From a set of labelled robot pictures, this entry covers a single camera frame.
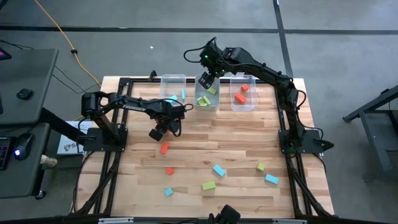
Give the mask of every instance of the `red block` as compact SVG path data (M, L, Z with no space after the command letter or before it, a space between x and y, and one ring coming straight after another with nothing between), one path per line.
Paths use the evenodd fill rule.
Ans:
M249 89L249 86L246 85L246 84L242 85L242 87L241 87L241 90L242 90L243 92L247 91L248 89Z
M161 154L166 154L167 148L169 148L169 142L163 142L162 148L160 149Z
M244 104L246 102L246 98L240 93L235 94L235 100L241 104Z
M174 169L172 167L166 168L166 174L172 175L174 173Z

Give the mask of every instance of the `lime green block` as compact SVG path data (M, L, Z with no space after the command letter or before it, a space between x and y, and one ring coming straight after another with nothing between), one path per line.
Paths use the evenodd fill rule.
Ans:
M200 106L207 106L207 103L204 101L204 99L202 97L199 97L197 99L198 103Z
M207 183L202 184L201 187L203 188L203 190L215 189L216 182L214 182L214 181L207 182Z
M209 100L206 96L203 96L203 99L205 100L205 102L206 102L208 105L211 105L210 100Z
M212 87L210 87L207 91L209 91L213 95L217 93L217 90L213 89Z
M261 164L261 163L257 166L257 170L259 170L259 171L264 171L264 168L265 168L265 165Z

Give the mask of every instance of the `butcher block tabletop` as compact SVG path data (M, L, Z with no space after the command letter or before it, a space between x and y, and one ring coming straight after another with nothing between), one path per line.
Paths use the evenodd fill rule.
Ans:
M104 77L101 91L118 90L120 77ZM304 80L294 79L305 91ZM229 83L221 84L217 111L191 110L182 120L182 134L166 134L161 142L148 136L155 127L145 113L130 111L126 150L122 153L111 215L114 217L208 217L232 206L242 218L293 218L289 180L284 155L279 149L280 129L274 88L257 84L258 104L253 111L232 111ZM134 83L133 97L159 98L160 83ZM187 83L185 103L193 103L194 83ZM308 100L300 109L303 124L313 126ZM107 114L109 120L112 112ZM163 142L169 142L166 155ZM78 209L98 185L104 152L93 153L85 163L78 183ZM323 164L311 154L302 155L308 188L324 209L333 214L328 182ZM263 172L256 170L263 163ZM212 167L225 171L220 177ZM165 169L173 167L167 175ZM266 182L266 174L279 178L278 184ZM201 185L215 181L216 189L203 191ZM104 209L108 186L102 200ZM164 190L174 194L167 197ZM305 213L300 187L300 208Z

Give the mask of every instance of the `clear plastic bin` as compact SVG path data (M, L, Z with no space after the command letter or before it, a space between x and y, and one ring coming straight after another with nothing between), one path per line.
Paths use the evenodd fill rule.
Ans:
M231 109L233 111L251 111L257 105L256 79L252 75L232 76L230 84ZM249 89L246 92L241 91L243 84L247 84ZM240 93L246 98L245 104L235 100L235 94Z
M164 74L160 79L160 98L177 97L177 101L184 104L185 100L182 99L182 90L185 91L187 85L187 78L184 74Z
M215 89L217 92L215 95L211 94L209 91L207 91L198 81L200 79L201 75L195 76L195 101L193 105L195 105L196 110L200 111L216 111L218 108L218 105L220 103L220 80L216 78L211 86L211 88ZM198 98L206 96L211 105L210 106L200 106L198 104Z

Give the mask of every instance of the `gray floor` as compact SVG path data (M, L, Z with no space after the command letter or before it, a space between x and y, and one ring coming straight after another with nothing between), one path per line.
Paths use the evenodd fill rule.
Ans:
M280 42L279 34L212 30L276 29L272 0L40 2L61 26L207 29L208 33L172 32L171 29L67 32L79 50L81 61L99 80L105 75L148 75L151 70L158 74L197 75L203 68L185 62L182 53L205 44L213 36L217 36L220 47L244 47L257 60L285 72L281 50L284 43ZM279 6L285 29L398 29L395 0L279 0ZM0 11L0 25L52 26L52 23L33 1L12 0ZM94 84L78 67L59 32L0 30L0 39L34 48L58 48L58 67L83 88ZM325 139L335 143L335 148L325 153L325 162L336 214L396 223L398 182L380 180L365 184L362 181L362 175L374 168L371 164L375 159L370 156L360 121L345 124L341 117L398 84L395 68L398 35L287 34L286 44L293 76L305 79L315 124L323 128ZM12 50L3 44L0 47ZM54 74L72 85L59 72ZM51 81L45 105L63 119L80 115L80 95L56 80ZM398 103L393 102L391 107L398 108ZM0 220L15 218L16 207L26 218L67 214L77 170L56 170L47 175L51 179L45 199L0 200Z

